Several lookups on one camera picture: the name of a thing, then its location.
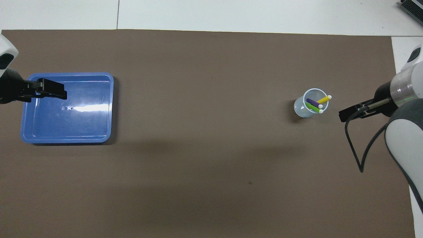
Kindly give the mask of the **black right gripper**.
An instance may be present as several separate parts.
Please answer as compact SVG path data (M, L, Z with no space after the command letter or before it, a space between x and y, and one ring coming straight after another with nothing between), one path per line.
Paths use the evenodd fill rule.
M364 105L367 106L369 104L373 104L384 99L390 99L389 103L376 107L375 109L368 110L367 112L361 111L355 116L355 118L364 119L380 113L387 117L391 117L392 114L398 109L398 107L394 103L394 101L392 100L392 96L390 95L390 83L391 82L387 82L379 86L378 89L376 89L375 91L373 99L363 102L363 105L355 104L351 107L339 111L340 121L346 122L350 116L352 116L355 112L359 111L359 109L362 108Z

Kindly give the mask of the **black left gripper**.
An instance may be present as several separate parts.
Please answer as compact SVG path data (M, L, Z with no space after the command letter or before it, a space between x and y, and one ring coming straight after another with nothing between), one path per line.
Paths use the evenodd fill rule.
M14 69L6 69L0 78L0 104L12 101L31 102L36 98L35 83L24 80ZM67 93L62 83L46 78L37 79L37 91L40 98L58 98L67 100Z

